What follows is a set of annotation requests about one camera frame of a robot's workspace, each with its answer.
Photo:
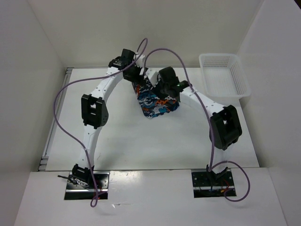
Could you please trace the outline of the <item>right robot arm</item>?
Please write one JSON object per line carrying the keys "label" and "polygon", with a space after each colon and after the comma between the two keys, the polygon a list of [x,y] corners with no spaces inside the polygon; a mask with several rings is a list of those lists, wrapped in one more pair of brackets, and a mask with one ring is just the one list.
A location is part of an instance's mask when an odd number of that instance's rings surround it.
{"label": "right robot arm", "polygon": [[226,160],[225,151],[242,135],[236,108],[233,105],[224,106],[204,96],[189,82],[189,79],[179,81],[172,67],[159,70],[150,76],[150,81],[160,95],[173,97],[205,114],[212,142],[206,179],[211,185],[219,184],[227,171],[227,167],[221,165]]}

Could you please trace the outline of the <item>colourful patterned shorts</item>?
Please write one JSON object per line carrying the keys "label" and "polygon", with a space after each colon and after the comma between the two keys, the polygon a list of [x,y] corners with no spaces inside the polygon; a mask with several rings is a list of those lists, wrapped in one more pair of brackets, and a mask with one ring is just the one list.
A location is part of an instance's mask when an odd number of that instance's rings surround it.
{"label": "colourful patterned shorts", "polygon": [[145,83],[132,83],[132,86],[145,117],[152,119],[178,109],[178,101],[169,96],[159,97],[158,85],[153,87],[145,75],[144,80]]}

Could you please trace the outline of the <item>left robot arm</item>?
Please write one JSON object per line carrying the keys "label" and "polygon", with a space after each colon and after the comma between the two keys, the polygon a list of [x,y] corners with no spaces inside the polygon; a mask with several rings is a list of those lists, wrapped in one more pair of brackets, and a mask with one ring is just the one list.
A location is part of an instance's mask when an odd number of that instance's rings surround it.
{"label": "left robot arm", "polygon": [[106,103],[116,85],[133,69],[139,76],[144,64],[142,53],[123,49],[121,56],[111,60],[105,75],[90,94],[81,98],[81,117],[84,124],[84,137],[79,158],[72,169],[72,180],[83,188],[94,184],[94,155],[101,129],[107,123],[109,113]]}

